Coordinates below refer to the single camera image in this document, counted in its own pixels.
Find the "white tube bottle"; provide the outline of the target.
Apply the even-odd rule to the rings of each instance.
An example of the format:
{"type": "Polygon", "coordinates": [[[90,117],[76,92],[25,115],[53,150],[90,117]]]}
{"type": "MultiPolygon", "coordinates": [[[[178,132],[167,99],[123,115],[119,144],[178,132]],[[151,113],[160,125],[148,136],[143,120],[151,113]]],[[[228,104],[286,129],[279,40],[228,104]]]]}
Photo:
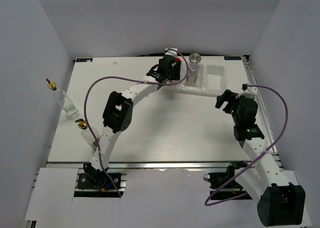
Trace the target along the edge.
{"type": "Polygon", "coordinates": [[[186,78],[187,86],[194,86],[197,82],[200,65],[197,63],[190,63],[188,69],[188,76],[186,78]]]}

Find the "white three-slot organizer tray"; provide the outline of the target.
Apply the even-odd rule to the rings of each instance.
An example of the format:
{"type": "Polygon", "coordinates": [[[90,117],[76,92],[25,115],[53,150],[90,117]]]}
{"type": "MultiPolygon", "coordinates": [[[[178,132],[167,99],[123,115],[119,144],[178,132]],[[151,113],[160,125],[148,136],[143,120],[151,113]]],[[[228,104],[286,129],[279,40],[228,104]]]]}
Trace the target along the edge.
{"type": "Polygon", "coordinates": [[[183,81],[175,86],[168,86],[161,91],[165,93],[180,93],[197,96],[217,97],[227,87],[227,67],[219,63],[199,63],[195,83],[183,81]]]}

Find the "silver lid white shaker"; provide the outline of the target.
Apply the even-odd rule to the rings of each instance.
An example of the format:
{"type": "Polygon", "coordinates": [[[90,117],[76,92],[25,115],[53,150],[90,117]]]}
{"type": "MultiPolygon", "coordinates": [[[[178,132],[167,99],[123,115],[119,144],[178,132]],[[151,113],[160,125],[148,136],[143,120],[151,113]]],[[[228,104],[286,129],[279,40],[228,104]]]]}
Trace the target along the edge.
{"type": "Polygon", "coordinates": [[[199,64],[202,60],[202,56],[198,53],[192,53],[189,55],[189,64],[199,64]]]}

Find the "clear bottle dark contents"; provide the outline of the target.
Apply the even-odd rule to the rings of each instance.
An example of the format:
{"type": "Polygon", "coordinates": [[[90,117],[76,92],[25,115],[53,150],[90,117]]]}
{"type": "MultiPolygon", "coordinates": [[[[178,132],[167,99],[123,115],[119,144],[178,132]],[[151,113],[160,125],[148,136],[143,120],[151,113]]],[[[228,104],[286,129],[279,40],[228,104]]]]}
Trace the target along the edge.
{"type": "Polygon", "coordinates": [[[101,135],[96,128],[92,128],[92,131],[96,137],[92,135],[87,122],[84,119],[77,119],[75,120],[77,126],[81,129],[81,136],[84,140],[89,144],[89,146],[95,151],[98,147],[98,143],[100,141],[101,135]]]}

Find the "glass bottle gold spout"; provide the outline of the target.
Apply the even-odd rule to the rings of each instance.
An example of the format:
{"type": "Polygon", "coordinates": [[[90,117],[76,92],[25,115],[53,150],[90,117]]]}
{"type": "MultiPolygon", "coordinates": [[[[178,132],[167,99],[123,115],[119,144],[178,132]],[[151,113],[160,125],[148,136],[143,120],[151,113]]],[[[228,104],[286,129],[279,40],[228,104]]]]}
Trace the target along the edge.
{"type": "Polygon", "coordinates": [[[80,112],[68,97],[67,93],[63,89],[60,89],[55,82],[50,81],[49,79],[46,79],[46,81],[48,83],[48,88],[53,92],[53,96],[61,109],[70,119],[77,117],[80,112]]]}

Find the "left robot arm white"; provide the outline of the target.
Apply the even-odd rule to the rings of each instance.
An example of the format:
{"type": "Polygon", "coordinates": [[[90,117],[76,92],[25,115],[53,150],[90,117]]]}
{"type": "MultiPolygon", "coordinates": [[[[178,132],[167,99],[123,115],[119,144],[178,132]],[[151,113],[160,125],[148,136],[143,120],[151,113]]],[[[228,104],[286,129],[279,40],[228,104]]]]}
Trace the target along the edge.
{"type": "Polygon", "coordinates": [[[158,64],[151,67],[142,80],[131,80],[135,85],[123,91],[113,91],[106,102],[102,113],[102,134],[93,130],[87,124],[89,137],[93,139],[94,156],[83,165],[88,181],[99,188],[105,181],[111,180],[108,174],[111,153],[120,134],[125,131],[132,121],[133,109],[141,100],[174,81],[180,83],[181,60],[175,52],[170,51],[159,59],[158,64]]]}

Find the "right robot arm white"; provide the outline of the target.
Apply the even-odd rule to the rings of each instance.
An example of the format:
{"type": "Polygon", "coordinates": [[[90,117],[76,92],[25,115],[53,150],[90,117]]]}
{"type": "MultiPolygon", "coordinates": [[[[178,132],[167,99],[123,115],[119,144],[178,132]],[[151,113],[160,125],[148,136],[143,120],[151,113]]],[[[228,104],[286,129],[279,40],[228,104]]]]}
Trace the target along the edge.
{"type": "Polygon", "coordinates": [[[243,187],[257,203],[257,214],[266,227],[300,225],[303,221],[306,193],[302,186],[293,184],[281,171],[265,137],[256,124],[258,104],[256,87],[243,87],[238,94],[225,90],[216,99],[216,108],[232,116],[234,137],[251,159],[246,165],[231,165],[226,184],[243,187]]]}

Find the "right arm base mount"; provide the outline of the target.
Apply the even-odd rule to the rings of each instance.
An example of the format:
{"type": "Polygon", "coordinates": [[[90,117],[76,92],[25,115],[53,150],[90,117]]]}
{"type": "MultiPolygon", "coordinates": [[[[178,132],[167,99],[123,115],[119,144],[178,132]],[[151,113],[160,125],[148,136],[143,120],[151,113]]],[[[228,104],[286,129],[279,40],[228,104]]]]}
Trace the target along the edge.
{"type": "MultiPolygon", "coordinates": [[[[203,176],[203,179],[210,183],[209,188],[211,189],[210,194],[212,194],[218,187],[223,185],[228,179],[235,175],[235,171],[239,171],[240,169],[246,167],[248,163],[240,161],[240,162],[231,162],[227,166],[224,172],[213,172],[207,173],[203,176]]],[[[221,189],[217,194],[215,194],[211,200],[225,200],[234,196],[242,195],[242,197],[237,198],[237,200],[251,200],[251,196],[246,193],[243,187],[237,183],[236,181],[232,181],[228,185],[226,185],[223,189],[221,189]]]]}

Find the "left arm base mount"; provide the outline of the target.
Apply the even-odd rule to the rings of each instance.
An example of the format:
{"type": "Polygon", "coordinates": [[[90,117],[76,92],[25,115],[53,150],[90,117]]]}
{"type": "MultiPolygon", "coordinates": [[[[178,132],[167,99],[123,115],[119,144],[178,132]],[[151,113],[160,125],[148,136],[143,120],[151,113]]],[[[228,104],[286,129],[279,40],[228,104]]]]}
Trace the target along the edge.
{"type": "Polygon", "coordinates": [[[125,191],[126,174],[109,173],[83,165],[83,171],[77,176],[74,190],[75,198],[120,198],[125,191]]]}

